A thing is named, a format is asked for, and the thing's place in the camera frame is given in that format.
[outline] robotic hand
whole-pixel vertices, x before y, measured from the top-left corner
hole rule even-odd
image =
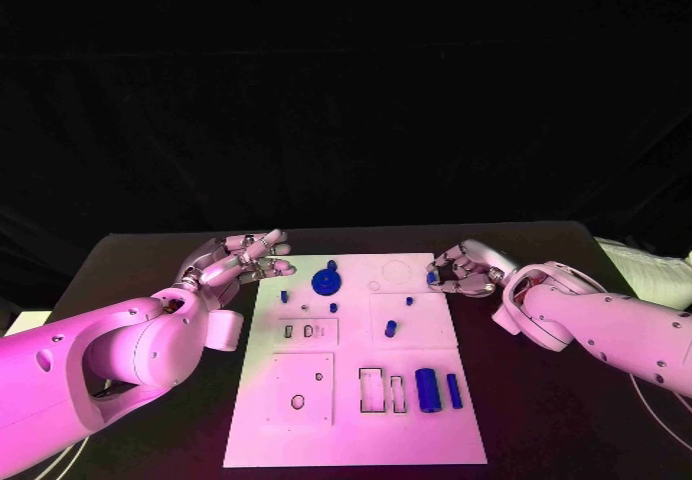
[[[235,350],[242,315],[219,310],[242,283],[295,268],[285,234],[213,239],[151,297],[0,338],[0,478],[158,398],[191,374],[203,347]],[[108,388],[90,395],[85,374]]]
[[[442,283],[436,270],[449,262],[458,280]],[[692,397],[689,313],[607,293],[586,275],[556,262],[519,269],[475,240],[461,242],[428,265],[428,285],[471,297],[490,295],[500,285],[493,320],[511,335],[522,332],[555,352],[576,339],[602,362]]]

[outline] blue round block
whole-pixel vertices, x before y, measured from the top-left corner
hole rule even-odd
[[[439,402],[435,371],[431,368],[421,368],[415,371],[415,386],[418,387],[421,412],[438,412],[442,409],[442,403]]]
[[[386,322],[386,327],[385,327],[385,336],[392,338],[395,333],[396,333],[396,322],[393,320],[389,320]]]
[[[341,277],[336,273],[336,262],[327,263],[327,268],[320,270],[312,276],[314,293],[323,296],[333,295],[341,288]]]

